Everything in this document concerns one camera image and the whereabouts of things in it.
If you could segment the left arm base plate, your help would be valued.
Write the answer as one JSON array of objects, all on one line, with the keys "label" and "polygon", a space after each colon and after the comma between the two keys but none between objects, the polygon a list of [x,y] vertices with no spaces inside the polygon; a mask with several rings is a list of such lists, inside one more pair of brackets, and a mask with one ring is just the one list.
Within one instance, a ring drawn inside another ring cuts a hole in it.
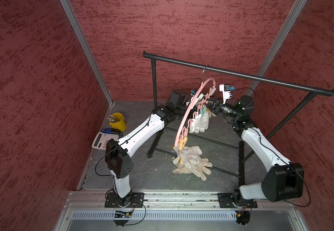
[{"label": "left arm base plate", "polygon": [[142,208],[144,193],[130,192],[125,198],[121,198],[115,192],[109,192],[105,197],[105,208]]}]

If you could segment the white work glove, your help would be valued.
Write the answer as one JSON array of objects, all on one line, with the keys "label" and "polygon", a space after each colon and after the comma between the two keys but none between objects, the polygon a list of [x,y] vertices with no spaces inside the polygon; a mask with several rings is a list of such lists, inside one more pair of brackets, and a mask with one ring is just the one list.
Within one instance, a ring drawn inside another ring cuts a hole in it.
[{"label": "white work glove", "polygon": [[196,123],[193,130],[190,130],[190,133],[203,133],[209,127],[209,119],[211,118],[211,112],[206,112]]}]

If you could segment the pink clip hanger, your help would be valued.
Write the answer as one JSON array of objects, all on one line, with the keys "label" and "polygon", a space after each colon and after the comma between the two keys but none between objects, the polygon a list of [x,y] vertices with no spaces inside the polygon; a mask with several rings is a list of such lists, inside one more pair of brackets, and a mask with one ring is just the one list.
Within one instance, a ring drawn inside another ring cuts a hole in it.
[{"label": "pink clip hanger", "polygon": [[[206,65],[203,68],[202,77],[207,67],[208,66]],[[204,104],[208,102],[210,96],[213,95],[217,89],[216,81],[213,78],[208,78],[207,80],[203,80],[202,77],[201,77],[202,82],[200,84],[200,87],[197,89],[196,93],[194,94],[194,97],[190,100],[188,108],[177,130],[173,147],[174,148],[177,147],[178,150],[182,150],[186,146],[188,135],[189,134],[192,135],[196,132],[197,124],[206,112]],[[203,89],[209,82],[212,83],[212,87],[206,94],[204,94]]]}]

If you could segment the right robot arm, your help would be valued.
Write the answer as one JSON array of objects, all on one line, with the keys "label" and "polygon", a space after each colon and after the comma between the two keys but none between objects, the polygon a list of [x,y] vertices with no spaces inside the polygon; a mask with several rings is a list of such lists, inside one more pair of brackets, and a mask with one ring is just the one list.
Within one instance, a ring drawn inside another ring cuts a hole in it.
[{"label": "right robot arm", "polygon": [[267,171],[262,182],[241,184],[233,192],[234,205],[241,207],[257,199],[278,202],[302,197],[303,190],[307,188],[304,169],[301,164],[293,163],[281,154],[252,121],[252,97],[244,95],[234,105],[215,100],[209,109],[215,115],[221,113],[230,117],[233,130],[251,147]]}]

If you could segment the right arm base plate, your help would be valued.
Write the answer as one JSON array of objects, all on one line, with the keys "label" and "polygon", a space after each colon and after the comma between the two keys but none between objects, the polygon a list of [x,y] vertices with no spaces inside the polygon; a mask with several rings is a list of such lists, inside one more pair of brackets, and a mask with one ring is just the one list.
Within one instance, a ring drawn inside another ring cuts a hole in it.
[{"label": "right arm base plate", "polygon": [[244,199],[239,193],[218,193],[217,196],[220,208],[258,208],[254,199]]}]

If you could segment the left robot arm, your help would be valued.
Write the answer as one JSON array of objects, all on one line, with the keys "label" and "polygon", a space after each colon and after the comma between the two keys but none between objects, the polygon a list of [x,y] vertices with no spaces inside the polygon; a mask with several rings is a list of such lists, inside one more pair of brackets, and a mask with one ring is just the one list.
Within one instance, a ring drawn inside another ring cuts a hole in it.
[{"label": "left robot arm", "polygon": [[135,130],[117,141],[107,142],[104,159],[113,176],[118,206],[125,208],[131,203],[129,174],[134,168],[131,158],[148,139],[186,112],[187,96],[184,90],[173,90],[168,101],[155,108]]}]

